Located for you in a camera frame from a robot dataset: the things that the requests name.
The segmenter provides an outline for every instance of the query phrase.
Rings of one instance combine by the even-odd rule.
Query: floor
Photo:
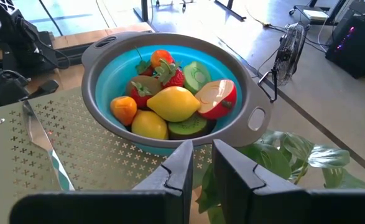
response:
[[[24,16],[40,30],[51,30],[55,35],[59,35],[37,1],[14,2]],[[139,0],[128,3],[98,0],[105,20],[95,0],[83,1],[78,7],[76,1],[72,0],[63,0],[62,3],[57,0],[43,2],[57,20],[63,34],[103,29],[107,26],[125,26],[139,21],[132,10],[133,7],[140,6]],[[255,72],[279,46],[282,33],[265,30],[250,17],[245,22],[240,22],[212,0],[196,0],[195,3],[187,5],[185,12],[182,12],[179,2],[174,1],[173,5],[167,5],[170,1],[163,0],[160,1],[159,8],[154,8],[152,26],[156,30],[194,35],[222,45],[226,49],[232,49],[250,64],[246,65],[251,72]],[[333,7],[336,2],[337,0],[319,0],[318,5]],[[293,16],[288,14],[293,5],[307,3],[308,0],[235,0],[234,8],[247,16],[247,6],[252,16],[284,27],[288,23],[300,20],[299,13],[296,12]],[[307,37],[315,41],[320,29],[321,26],[312,26]],[[320,42],[326,42],[331,31],[331,27],[324,27]],[[298,70],[292,81],[280,87],[284,97],[275,102],[269,127],[298,133],[318,144],[352,149],[353,159],[347,169],[356,177],[365,180],[365,79],[355,80],[327,61],[324,56],[323,52],[315,50],[312,46],[304,46]],[[265,73],[272,67],[273,62],[274,58],[270,59],[259,71]],[[319,170],[310,171],[305,177],[303,186],[322,187]]]

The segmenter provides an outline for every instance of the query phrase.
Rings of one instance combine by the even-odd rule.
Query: perforated metal sheet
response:
[[[167,157],[140,150],[98,124],[81,89],[30,100],[76,190],[125,190],[145,179]],[[27,194],[60,190],[47,152],[30,143],[22,104],[0,108],[0,223]],[[211,146],[195,151],[194,187],[211,163]]]

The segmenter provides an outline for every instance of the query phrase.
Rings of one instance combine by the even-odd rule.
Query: knife handle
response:
[[[57,175],[57,179],[59,182],[59,186],[62,190],[75,190],[72,182],[69,179],[68,174],[66,173],[65,168],[63,168],[62,163],[59,160],[59,157],[55,150],[49,151],[49,156],[51,159],[51,163],[55,174]]]

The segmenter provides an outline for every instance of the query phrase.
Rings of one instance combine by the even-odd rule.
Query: wooden table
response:
[[[92,32],[85,32],[81,34],[75,35],[66,35],[62,37],[56,37],[53,40],[53,46],[56,49],[70,47],[74,45],[87,44],[91,42],[95,42],[107,35],[116,34],[119,32],[125,31],[147,31],[152,30],[152,28],[145,22],[135,24],[127,27],[117,27],[113,29],[104,29],[97,30]],[[42,74],[37,77],[34,77],[32,81],[27,86],[28,90],[33,92],[39,87],[41,84],[46,82],[48,79],[54,79],[59,83],[59,88],[57,91],[69,90],[78,86],[81,86],[81,81],[84,74],[84,67],[82,65],[74,65],[65,70],[54,70],[53,73]],[[195,200],[200,195],[200,189],[195,189],[192,192],[192,205],[190,212],[190,223],[210,223],[208,221],[208,217],[206,213],[199,214],[198,213],[198,204]]]

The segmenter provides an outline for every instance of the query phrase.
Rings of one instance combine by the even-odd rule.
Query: electric fan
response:
[[[273,69],[265,73],[258,81],[258,85],[264,90],[271,103],[277,99],[277,87],[286,85],[295,71],[297,71],[298,60],[300,59],[307,36],[308,27],[304,26],[301,22],[291,25],[287,24],[285,28],[286,33],[280,38],[280,46],[277,50]],[[261,86],[261,83],[270,74],[272,74],[272,81],[274,82],[274,98]]]

